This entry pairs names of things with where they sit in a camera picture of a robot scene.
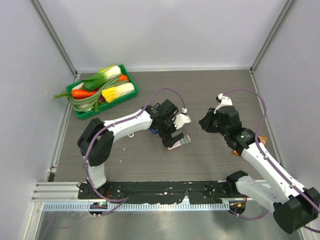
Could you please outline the red white staple box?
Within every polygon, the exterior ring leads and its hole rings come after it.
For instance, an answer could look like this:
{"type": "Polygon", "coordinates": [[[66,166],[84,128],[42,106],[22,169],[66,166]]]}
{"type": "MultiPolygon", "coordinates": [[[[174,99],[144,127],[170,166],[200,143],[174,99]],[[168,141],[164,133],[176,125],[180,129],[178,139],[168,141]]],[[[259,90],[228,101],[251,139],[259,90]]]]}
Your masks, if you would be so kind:
{"type": "Polygon", "coordinates": [[[187,134],[185,135],[182,139],[180,139],[179,141],[177,141],[172,147],[168,147],[168,150],[173,150],[173,149],[176,149],[178,147],[181,147],[183,145],[187,145],[187,144],[190,144],[192,141],[191,141],[191,138],[190,136],[187,134]]]}

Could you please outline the blue black stapler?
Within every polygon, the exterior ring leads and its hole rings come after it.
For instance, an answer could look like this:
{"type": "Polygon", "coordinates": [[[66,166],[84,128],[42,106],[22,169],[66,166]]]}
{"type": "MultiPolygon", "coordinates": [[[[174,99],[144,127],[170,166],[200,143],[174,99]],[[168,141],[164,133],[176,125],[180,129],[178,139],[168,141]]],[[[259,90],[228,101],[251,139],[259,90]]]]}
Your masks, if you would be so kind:
{"type": "Polygon", "coordinates": [[[151,131],[153,134],[158,134],[158,130],[155,129],[155,128],[151,128],[150,131],[151,131]]]}

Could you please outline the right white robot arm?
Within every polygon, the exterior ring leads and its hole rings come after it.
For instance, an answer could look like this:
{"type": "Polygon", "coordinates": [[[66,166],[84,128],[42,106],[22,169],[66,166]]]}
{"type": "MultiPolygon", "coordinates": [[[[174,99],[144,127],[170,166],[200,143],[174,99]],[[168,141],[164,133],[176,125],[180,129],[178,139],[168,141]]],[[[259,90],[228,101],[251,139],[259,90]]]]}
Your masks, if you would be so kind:
{"type": "Polygon", "coordinates": [[[199,125],[207,133],[221,134],[227,145],[249,162],[269,185],[265,187],[243,171],[237,171],[227,177],[225,190],[230,197],[242,194],[252,198],[266,208],[288,234],[318,218],[320,193],[314,187],[306,188],[285,171],[258,136],[242,126],[234,106],[209,108],[199,125]]]}

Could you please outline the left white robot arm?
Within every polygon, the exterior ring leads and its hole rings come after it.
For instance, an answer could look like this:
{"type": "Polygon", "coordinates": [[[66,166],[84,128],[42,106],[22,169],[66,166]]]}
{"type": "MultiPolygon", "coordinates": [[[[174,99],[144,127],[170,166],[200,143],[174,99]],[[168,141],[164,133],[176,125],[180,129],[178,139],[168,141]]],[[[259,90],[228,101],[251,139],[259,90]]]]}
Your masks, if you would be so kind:
{"type": "Polygon", "coordinates": [[[102,121],[92,119],[77,141],[84,159],[84,167],[91,186],[89,194],[100,200],[107,192],[104,184],[105,161],[109,158],[113,144],[125,136],[138,131],[155,130],[166,148],[171,148],[184,137],[183,133],[172,136],[184,125],[191,122],[187,109],[178,113],[178,108],[170,100],[146,107],[121,118],[102,121]]]}

